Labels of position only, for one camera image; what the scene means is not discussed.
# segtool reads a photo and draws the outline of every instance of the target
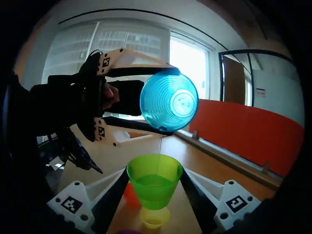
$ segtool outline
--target wooden table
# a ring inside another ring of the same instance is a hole
[[[144,144],[116,148],[114,146],[99,144],[99,142],[91,143],[84,139],[82,134],[79,135],[75,127],[73,130],[95,163],[103,170],[104,175],[94,170],[85,171],[76,168],[75,165],[67,162],[59,190],[62,190],[74,180],[81,181],[84,184],[99,180],[103,176],[109,175],[126,166],[136,156],[160,153],[177,159],[184,167],[218,183],[224,184],[225,181],[234,179],[259,200],[270,198],[274,195],[273,190],[229,168],[176,136],[168,136],[161,140],[153,139],[146,141]],[[171,212],[170,220],[160,229],[153,230],[146,228],[141,222],[139,209],[130,208],[122,198],[108,233],[115,234],[118,230],[123,229],[139,230],[143,234],[200,234],[202,232],[180,182],[167,207]]]

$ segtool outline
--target window frame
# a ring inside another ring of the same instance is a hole
[[[175,38],[176,41],[181,42],[183,44],[187,44],[190,47],[193,47],[195,49],[201,49],[205,53],[205,58],[206,58],[206,80],[205,80],[205,99],[209,100],[210,99],[210,89],[211,89],[211,76],[212,72],[211,70],[213,69],[211,66],[211,56],[215,52],[211,46],[208,44],[203,44],[199,40],[192,39],[186,35],[183,35],[181,33],[178,33],[176,31],[171,30],[170,31],[170,40],[169,40],[169,54],[170,54],[170,41],[171,37]]]

